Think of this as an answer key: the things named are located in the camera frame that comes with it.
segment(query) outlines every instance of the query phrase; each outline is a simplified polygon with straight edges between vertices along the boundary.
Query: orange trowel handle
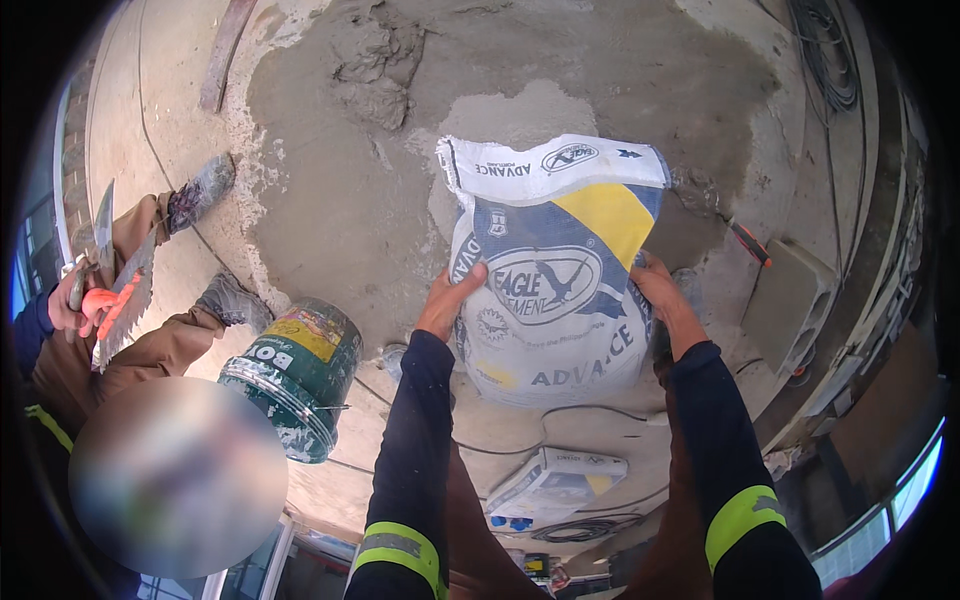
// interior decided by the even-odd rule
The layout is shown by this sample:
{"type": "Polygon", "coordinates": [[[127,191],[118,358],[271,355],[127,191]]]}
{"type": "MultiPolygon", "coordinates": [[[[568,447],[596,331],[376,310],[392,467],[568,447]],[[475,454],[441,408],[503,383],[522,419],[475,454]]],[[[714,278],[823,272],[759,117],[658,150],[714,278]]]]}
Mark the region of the orange trowel handle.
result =
{"type": "Polygon", "coordinates": [[[113,326],[113,323],[116,321],[117,317],[120,316],[120,312],[123,310],[124,305],[127,304],[127,300],[130,299],[130,296],[133,294],[133,290],[136,288],[136,284],[140,281],[143,271],[137,269],[133,274],[133,278],[130,283],[123,286],[123,289],[120,290],[119,294],[114,294],[110,290],[104,290],[101,288],[90,290],[84,296],[84,306],[83,312],[86,317],[86,325],[80,330],[81,337],[87,337],[90,335],[90,331],[93,329],[93,321],[101,310],[107,310],[107,315],[104,317],[104,321],[100,324],[100,328],[97,329],[97,339],[103,340],[107,337],[107,334],[110,331],[110,328],[113,326]]]}

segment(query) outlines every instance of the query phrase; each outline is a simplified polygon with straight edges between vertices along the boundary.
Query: cement bag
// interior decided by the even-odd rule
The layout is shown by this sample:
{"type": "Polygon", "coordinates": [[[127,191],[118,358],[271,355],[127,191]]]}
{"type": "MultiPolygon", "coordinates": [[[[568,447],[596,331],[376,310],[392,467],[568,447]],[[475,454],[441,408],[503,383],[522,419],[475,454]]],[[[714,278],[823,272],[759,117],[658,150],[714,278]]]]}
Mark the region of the cement bag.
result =
{"type": "Polygon", "coordinates": [[[550,408],[632,387],[653,317],[629,272],[670,184],[660,153],[565,134],[526,152],[444,137],[437,155],[460,203],[450,278],[489,268],[454,325],[480,394],[550,408]]]}

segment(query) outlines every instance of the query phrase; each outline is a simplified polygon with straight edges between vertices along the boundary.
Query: reflective yellow band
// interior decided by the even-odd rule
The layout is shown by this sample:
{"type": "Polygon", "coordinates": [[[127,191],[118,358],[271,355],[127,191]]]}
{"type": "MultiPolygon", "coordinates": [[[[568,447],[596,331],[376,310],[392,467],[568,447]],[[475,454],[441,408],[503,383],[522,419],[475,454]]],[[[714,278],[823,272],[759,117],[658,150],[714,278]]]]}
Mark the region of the reflective yellow band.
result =
{"type": "Polygon", "coordinates": [[[66,432],[60,429],[60,426],[57,425],[57,421],[50,416],[50,413],[40,408],[39,404],[34,404],[33,406],[27,406],[23,409],[27,413],[27,417],[33,417],[38,419],[43,426],[50,430],[50,433],[54,434],[54,437],[57,438],[57,441],[60,442],[67,452],[73,452],[73,440],[70,439],[70,436],[66,435],[66,432]]]}
{"type": "Polygon", "coordinates": [[[377,561],[402,564],[419,573],[433,589],[434,598],[445,600],[447,590],[440,576],[440,556],[430,540],[417,530],[390,521],[368,527],[354,571],[377,561]]]}
{"type": "Polygon", "coordinates": [[[706,550],[710,573],[727,550],[748,531],[769,522],[786,527],[786,519],[780,514],[777,495],[768,486],[752,486],[728,500],[707,529],[706,550]]]}

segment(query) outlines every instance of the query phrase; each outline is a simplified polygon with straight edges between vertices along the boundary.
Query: wet cement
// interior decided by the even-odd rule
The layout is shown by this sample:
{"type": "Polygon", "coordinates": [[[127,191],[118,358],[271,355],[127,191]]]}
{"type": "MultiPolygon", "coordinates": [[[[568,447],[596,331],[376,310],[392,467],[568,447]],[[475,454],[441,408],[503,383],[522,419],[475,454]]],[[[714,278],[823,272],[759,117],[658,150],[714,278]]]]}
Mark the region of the wet cement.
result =
{"type": "MultiPolygon", "coordinates": [[[[474,141],[536,138],[533,145],[584,123],[588,103],[598,135],[657,146],[671,167],[707,173],[724,199],[742,190],[750,116],[778,86],[745,41],[705,30],[665,0],[405,0],[374,8],[335,1],[300,42],[270,52],[252,76],[247,100],[267,130],[265,150],[283,149],[264,153],[277,177],[254,190],[266,210],[255,242],[279,290],[339,305],[370,355],[409,334],[445,264],[448,247],[428,210],[443,196],[434,190],[431,199],[435,158],[424,149],[452,123],[476,132],[474,141]],[[346,42],[355,52],[333,34],[350,27],[367,28],[346,42]],[[391,61],[416,56],[403,40],[419,32],[419,64],[407,61],[396,77],[391,61]],[[542,111],[576,114],[537,120],[536,135],[526,135],[524,123],[504,132],[497,103],[533,82],[544,98],[576,100],[544,102],[542,111]],[[357,85],[374,88],[359,97],[357,85]],[[370,105],[378,97],[385,112],[370,105]],[[457,110],[451,120],[464,97],[479,103],[475,116],[457,110]]],[[[670,268],[692,266],[723,235],[719,218],[665,194],[645,248],[670,268]]]]}

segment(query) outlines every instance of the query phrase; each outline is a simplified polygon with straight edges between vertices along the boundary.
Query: dusty floor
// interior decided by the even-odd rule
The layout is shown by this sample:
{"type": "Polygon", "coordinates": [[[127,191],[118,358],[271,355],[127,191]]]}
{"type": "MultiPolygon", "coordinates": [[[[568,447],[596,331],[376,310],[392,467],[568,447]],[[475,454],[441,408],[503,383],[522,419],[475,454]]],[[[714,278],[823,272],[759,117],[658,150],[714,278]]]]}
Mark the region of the dusty floor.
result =
{"type": "MultiPolygon", "coordinates": [[[[807,114],[795,40],[750,0],[390,0],[373,8],[370,0],[263,0],[237,48],[223,111],[210,115],[197,99],[226,4],[132,0],[117,10],[98,55],[89,198],[99,200],[116,178],[122,211],[145,193],[180,187],[209,156],[230,150],[237,159],[234,189],[199,235],[185,231],[158,250],[141,331],[188,308],[225,266],[274,310],[303,295],[340,305],[360,327],[368,359],[403,341],[449,252],[455,199],[433,156],[442,134],[518,149],[562,132],[650,143],[671,167],[706,172],[725,208],[761,240],[789,235],[832,264],[833,231],[816,186],[824,151],[805,146],[817,134],[822,145],[823,134],[807,114]],[[371,43],[391,30],[401,43],[371,43]],[[392,66],[371,72],[371,52],[389,54],[392,66]],[[817,202],[795,202],[798,173],[817,202]]],[[[859,153],[847,155],[839,160],[855,173],[859,153]]],[[[845,244],[852,195],[845,188],[845,244]]],[[[718,217],[666,194],[645,248],[670,268],[701,274],[705,326],[728,365],[756,356],[739,323],[759,267],[718,217]]],[[[216,378],[251,340],[248,328],[232,328],[188,374],[216,378]]],[[[737,379],[754,417],[783,384],[760,367],[737,379]]],[[[332,458],[371,470],[394,386],[375,360],[358,381],[332,458]]],[[[460,373],[453,390],[458,441],[503,451],[542,436],[541,411],[491,404],[460,373]]],[[[610,404],[663,410],[649,365],[634,391],[610,404]]],[[[630,462],[627,479],[590,508],[646,498],[616,510],[645,514],[661,504],[669,429],[576,413],[547,418],[549,444],[630,462]]],[[[526,458],[463,454],[481,495],[526,458]]],[[[334,463],[290,468],[290,508],[357,540],[370,476],[334,463]]],[[[505,543],[562,556],[584,548],[505,543]]]]}

